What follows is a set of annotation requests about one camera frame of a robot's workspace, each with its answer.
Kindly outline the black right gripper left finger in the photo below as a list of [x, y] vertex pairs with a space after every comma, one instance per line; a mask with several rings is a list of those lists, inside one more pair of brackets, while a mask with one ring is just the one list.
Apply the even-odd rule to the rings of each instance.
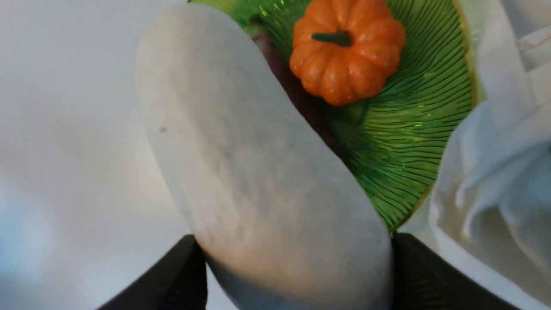
[[140, 278], [101, 310], [205, 310], [205, 257], [191, 234], [181, 238]]

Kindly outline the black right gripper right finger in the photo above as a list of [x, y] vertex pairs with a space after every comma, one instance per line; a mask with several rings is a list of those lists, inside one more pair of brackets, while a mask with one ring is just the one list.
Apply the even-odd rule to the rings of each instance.
[[415, 236], [393, 233], [393, 310], [516, 310]]

